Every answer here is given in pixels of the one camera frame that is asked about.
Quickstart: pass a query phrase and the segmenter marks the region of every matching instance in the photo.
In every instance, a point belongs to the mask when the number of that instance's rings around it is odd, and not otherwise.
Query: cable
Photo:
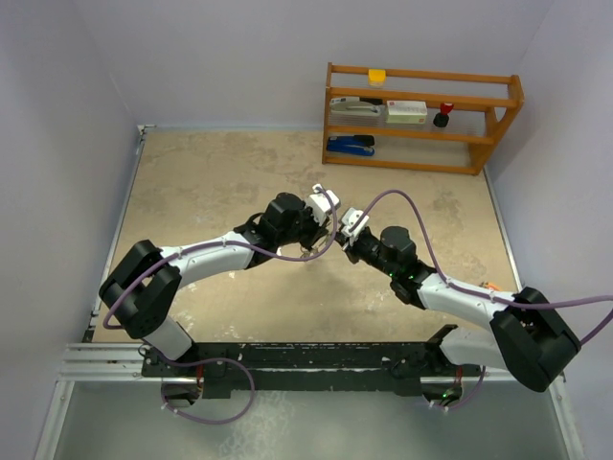
[[[464,396],[457,404],[447,406],[447,407],[442,407],[442,409],[456,410],[464,406],[465,404],[467,404],[470,400],[472,400],[477,395],[477,393],[479,393],[479,390],[481,389],[481,386],[483,385],[483,380],[485,377],[486,377],[486,366],[483,366],[481,368],[481,374],[479,374],[479,379],[477,380],[477,383],[475,384],[475,386],[473,386],[472,389],[470,390],[470,393]]]
[[[251,404],[253,404],[253,401],[256,398],[256,384],[255,384],[255,382],[253,380],[253,376],[251,375],[249,370],[244,365],[242,365],[240,362],[235,361],[233,359],[230,359],[228,357],[209,357],[207,359],[201,359],[201,360],[195,361],[195,362],[176,362],[176,361],[171,361],[170,359],[166,358],[164,355],[162,355],[162,353],[160,353],[159,350],[157,350],[155,348],[152,348],[152,349],[155,350],[155,352],[158,354],[158,356],[164,362],[166,362],[168,365],[171,365],[171,366],[175,366],[175,367],[194,367],[194,366],[200,366],[200,365],[204,365],[204,364],[211,364],[211,363],[218,362],[218,361],[223,361],[223,362],[227,362],[229,364],[233,364],[233,365],[237,366],[242,372],[245,373],[245,375],[249,379],[249,401],[247,402],[247,404],[242,408],[242,410],[238,414],[233,415],[232,417],[229,417],[227,419],[221,419],[221,420],[205,419],[203,417],[196,417],[195,415],[188,414],[187,412],[183,412],[182,410],[179,410],[176,407],[173,407],[170,404],[167,396],[164,394],[164,385],[162,385],[161,388],[160,388],[160,395],[162,397],[162,403],[163,403],[162,408],[166,408],[169,411],[171,411],[172,413],[178,415],[179,417],[183,417],[184,419],[191,420],[192,422],[197,422],[199,424],[203,424],[203,425],[225,425],[225,424],[229,424],[229,423],[233,422],[234,420],[238,420],[240,417],[245,415],[247,413],[247,411],[249,410],[249,408],[251,407]]]
[[[568,301],[565,301],[565,302],[552,302],[551,304],[521,304],[519,302],[513,302],[511,300],[507,300],[507,299],[504,299],[502,297],[498,297],[496,295],[494,295],[493,297],[490,297],[488,294],[480,292],[478,290],[473,290],[473,289],[470,289],[470,288],[467,288],[467,287],[460,287],[460,286],[454,284],[452,281],[450,281],[444,275],[443,270],[441,269],[441,266],[439,265],[439,261],[437,260],[436,255],[434,254],[434,249],[432,248],[432,243],[430,242],[430,238],[428,237],[428,232],[426,231],[425,225],[423,223],[423,219],[421,218],[420,211],[418,210],[417,206],[415,205],[415,202],[413,201],[413,199],[411,199],[411,197],[409,195],[407,195],[406,193],[404,193],[402,190],[392,189],[392,190],[388,190],[388,191],[385,191],[385,192],[379,194],[371,202],[371,204],[369,204],[366,207],[366,209],[364,210],[364,212],[362,213],[360,218],[357,220],[357,222],[353,225],[352,228],[350,228],[350,231],[355,229],[359,225],[359,223],[366,216],[368,216],[368,214],[375,207],[375,205],[379,202],[379,200],[381,200],[384,196],[391,195],[391,194],[397,194],[397,195],[402,196],[404,199],[406,199],[409,202],[409,204],[411,205],[411,208],[413,208],[413,212],[415,213],[415,217],[418,220],[421,232],[423,234],[423,239],[425,240],[425,245],[426,245],[426,247],[428,249],[428,253],[430,254],[430,258],[432,259],[432,264],[434,265],[435,269],[437,270],[437,273],[439,274],[439,276],[443,279],[443,281],[450,288],[453,288],[453,289],[455,289],[455,290],[457,290],[459,292],[462,292],[464,294],[474,295],[474,296],[480,297],[482,299],[492,300],[493,302],[498,302],[498,303],[501,303],[503,305],[508,305],[510,307],[515,307],[515,308],[522,309],[522,310],[555,310],[555,309],[566,309],[566,308],[569,308],[569,307],[578,307],[578,306],[581,306],[581,305],[589,305],[589,304],[597,304],[597,303],[600,303],[600,302],[610,302],[610,301],[613,301],[613,295],[608,294],[608,295],[598,295],[598,296],[593,296],[593,297],[585,297],[585,298],[575,299],[575,300],[568,300]],[[598,334],[600,331],[602,331],[602,329],[604,329],[604,327],[611,320],[613,320],[613,309],[611,309],[611,312],[590,333],[588,333],[580,341],[581,345],[585,345],[592,338],[594,338],[594,336],[596,334]]]
[[[338,230],[338,216],[336,216],[336,207],[334,206],[334,202],[332,201],[332,198],[330,198],[330,196],[329,196],[328,192],[326,191],[326,189],[321,187],[319,189],[319,191],[324,195],[324,197],[328,201],[329,207],[330,207],[330,209],[332,211],[332,232],[331,232],[331,234],[329,236],[328,243],[317,254],[313,254],[312,256],[308,256],[308,257],[304,257],[304,258],[287,257],[287,256],[282,256],[282,255],[276,254],[274,252],[266,251],[265,249],[261,249],[259,247],[256,247],[254,245],[251,245],[251,244],[248,244],[248,243],[245,243],[245,242],[242,242],[242,241],[228,241],[228,242],[227,241],[209,241],[209,242],[203,242],[201,244],[197,244],[195,246],[192,246],[192,247],[186,249],[183,252],[183,254],[190,254],[191,252],[198,251],[200,249],[206,249],[206,248],[209,248],[209,247],[217,247],[217,246],[222,246],[222,245],[234,245],[234,246],[246,247],[246,248],[251,249],[253,251],[259,252],[259,253],[261,253],[261,254],[263,254],[265,256],[268,256],[268,257],[271,257],[271,258],[274,258],[274,259],[280,259],[282,261],[288,261],[288,262],[308,262],[308,261],[315,260],[318,257],[323,256],[330,249],[330,247],[334,243],[334,238],[336,237],[336,232]],[[177,259],[179,256],[180,256],[179,253],[170,254],[168,257],[165,257],[161,261],[159,261],[159,262],[155,263],[154,265],[152,265],[150,268],[145,270],[138,278],[136,278],[136,280],[134,280],[127,287],[127,289],[119,296],[119,298],[115,301],[115,303],[111,306],[111,308],[108,309],[108,313],[106,314],[106,316],[104,317],[104,320],[102,321],[102,325],[104,326],[104,328],[105,329],[112,329],[112,330],[123,329],[123,327],[121,325],[111,325],[111,324],[108,323],[110,321],[110,319],[113,317],[113,315],[115,314],[115,311],[123,303],[125,298],[138,285],[140,285],[146,279],[146,277],[148,277],[151,274],[155,273],[163,265],[165,265],[168,262],[171,262],[171,261]],[[151,348],[152,348],[152,350],[155,350],[157,355],[164,362],[166,362],[168,365],[171,365],[171,366],[175,366],[175,367],[193,367],[193,366],[199,366],[199,365],[208,364],[208,363],[211,363],[211,362],[223,361],[223,362],[227,362],[229,364],[234,364],[235,366],[237,366],[242,372],[245,373],[245,375],[249,379],[250,391],[249,391],[249,401],[247,402],[247,405],[245,405],[244,408],[237,415],[235,415],[233,417],[230,417],[228,419],[223,419],[223,420],[210,420],[210,419],[204,419],[202,417],[196,417],[194,415],[191,415],[191,414],[188,414],[186,412],[183,412],[183,411],[177,409],[176,407],[172,407],[170,405],[169,401],[168,401],[168,398],[164,394],[164,388],[165,387],[164,387],[164,385],[162,385],[160,387],[160,395],[162,397],[162,403],[164,404],[163,407],[167,408],[168,410],[171,410],[174,414],[176,414],[176,415],[178,415],[180,417],[183,417],[184,419],[191,420],[193,422],[197,422],[197,423],[204,424],[204,425],[225,425],[225,424],[229,424],[229,423],[233,422],[234,420],[237,420],[240,417],[242,417],[245,413],[247,413],[247,411],[249,410],[249,408],[253,404],[253,401],[254,401],[254,399],[256,397],[256,384],[254,383],[253,376],[251,375],[249,370],[244,365],[242,365],[240,362],[235,361],[235,360],[230,359],[230,358],[227,358],[227,357],[212,357],[212,358],[202,359],[202,360],[196,361],[196,362],[181,363],[181,362],[172,361],[172,360],[168,359],[167,357],[165,357],[159,350],[155,349],[154,347],[151,347]]]
[[[463,370],[462,366],[459,366],[458,369],[456,370],[456,377],[453,379],[453,385],[452,386],[462,385],[463,373],[464,373],[464,370]]]
[[[137,286],[139,286],[148,276],[150,276],[151,274],[155,273],[158,269],[160,269],[165,264],[174,261],[180,255],[190,254],[190,253],[192,253],[194,251],[199,251],[200,249],[208,249],[208,248],[211,248],[211,247],[230,245],[230,246],[246,247],[247,249],[251,249],[252,251],[259,252],[259,253],[263,254],[264,256],[272,257],[274,259],[280,259],[282,261],[287,261],[287,262],[308,262],[308,261],[313,261],[313,260],[315,260],[315,259],[317,259],[319,257],[322,257],[328,251],[328,249],[330,249],[330,247],[334,243],[334,237],[336,237],[336,231],[338,230],[338,216],[336,216],[336,208],[334,207],[334,203],[332,201],[332,198],[330,198],[330,196],[328,195],[328,192],[326,191],[326,189],[324,189],[322,187],[320,189],[320,191],[324,195],[326,200],[328,201],[330,209],[332,210],[332,233],[329,236],[328,243],[317,254],[313,254],[312,256],[308,256],[308,257],[304,257],[304,258],[282,256],[282,255],[276,254],[274,252],[266,251],[265,249],[261,249],[259,247],[256,247],[256,246],[252,245],[252,244],[249,244],[249,243],[246,243],[246,242],[242,242],[242,241],[208,241],[208,242],[203,242],[201,244],[197,244],[195,246],[192,246],[192,247],[189,247],[189,248],[185,249],[183,254],[179,254],[178,252],[176,252],[174,254],[170,254],[169,256],[165,257],[161,261],[156,262],[155,264],[150,266],[147,270],[145,270],[143,273],[141,273],[141,275],[138,278],[136,278],[132,282],[132,284],[130,284],[127,287],[127,289],[124,292],[122,292],[122,294],[119,296],[119,298],[115,301],[115,303],[108,310],[108,312],[106,313],[106,316],[104,317],[104,320],[102,321],[102,326],[105,329],[111,329],[111,330],[123,329],[123,327],[121,325],[109,324],[109,321],[113,317],[113,315],[115,314],[115,311],[117,311],[119,306],[124,302],[125,298],[129,294],[131,294],[132,291]]]

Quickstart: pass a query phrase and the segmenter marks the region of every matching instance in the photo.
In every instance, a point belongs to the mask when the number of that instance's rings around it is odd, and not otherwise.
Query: red object
[[[451,110],[453,110],[453,103],[442,103],[441,104],[441,113],[443,115],[448,115]]]

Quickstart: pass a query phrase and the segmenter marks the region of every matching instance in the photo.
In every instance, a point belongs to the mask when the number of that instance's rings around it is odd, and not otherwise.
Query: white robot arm
[[[305,201],[292,194],[277,195],[263,213],[214,240],[161,248],[150,241],[136,243],[102,285],[102,300],[110,307],[125,297],[114,315],[132,338],[143,339],[171,360],[193,356],[196,344],[168,316],[176,291],[217,273],[258,266],[286,244],[299,243],[312,250],[328,235],[329,218],[340,206],[333,192],[326,197],[319,185],[313,190]],[[361,214],[351,208],[335,236],[352,263],[365,262],[388,276],[390,288],[404,304],[442,311],[477,327],[448,328],[439,337],[433,353],[443,354],[447,364],[507,369],[532,390],[544,391],[579,352],[579,341],[554,310],[512,308],[495,301],[492,291],[455,280],[456,286],[485,294],[486,299],[452,289],[448,279],[419,260],[408,230],[387,227],[378,239],[367,226],[368,217],[358,222]],[[166,258],[171,260],[164,264]],[[125,295],[155,264],[161,266],[148,284],[139,284]],[[529,287],[495,295],[526,304],[547,302]]]

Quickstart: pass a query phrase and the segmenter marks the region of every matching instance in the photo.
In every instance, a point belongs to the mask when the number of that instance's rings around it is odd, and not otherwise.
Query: gray wall
[[[0,457],[31,458],[137,132],[70,0],[0,0]]]
[[[522,280],[550,300],[613,291],[613,3],[556,0],[518,73],[526,105],[488,170]],[[565,311],[583,336],[611,305]],[[613,451],[613,326],[568,368],[591,458]]]
[[[553,0],[76,0],[138,123],[318,127],[326,65],[516,69]]]

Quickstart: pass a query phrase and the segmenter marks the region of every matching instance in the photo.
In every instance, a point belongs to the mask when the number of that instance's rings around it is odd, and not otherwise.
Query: orange wooden shelf
[[[328,64],[326,79],[326,103],[324,114],[323,163],[334,163],[357,166],[376,166],[383,168],[402,168],[421,171],[436,171],[448,173],[478,174],[481,172],[493,150],[498,145],[512,121],[524,103],[524,93],[518,76],[490,76],[458,74],[451,72],[428,72],[419,70],[386,69],[387,77],[407,79],[424,79],[438,81],[467,81],[483,84],[504,84],[507,86],[509,96],[503,98],[485,98],[475,96],[419,93],[412,91],[392,90],[385,88],[362,88],[331,86],[332,74],[368,75],[368,67],[355,67],[347,65]],[[394,101],[424,101],[429,108],[438,111],[440,103],[454,104],[454,110],[482,112],[484,115],[485,130],[483,135],[467,129],[462,132],[458,129],[439,128],[432,125],[432,117],[428,117],[424,125],[389,124],[384,115],[379,117],[358,117],[352,115],[330,113],[329,101],[332,98],[343,96],[359,96],[363,98],[377,98],[384,102]],[[500,121],[496,118],[496,107],[506,109]],[[353,157],[338,157],[328,154],[326,145],[331,133],[372,134],[381,136],[396,136],[415,139],[430,139],[439,141],[465,142],[468,144],[470,166],[444,166],[421,163],[403,163],[398,161],[381,161],[376,159],[363,159]]]

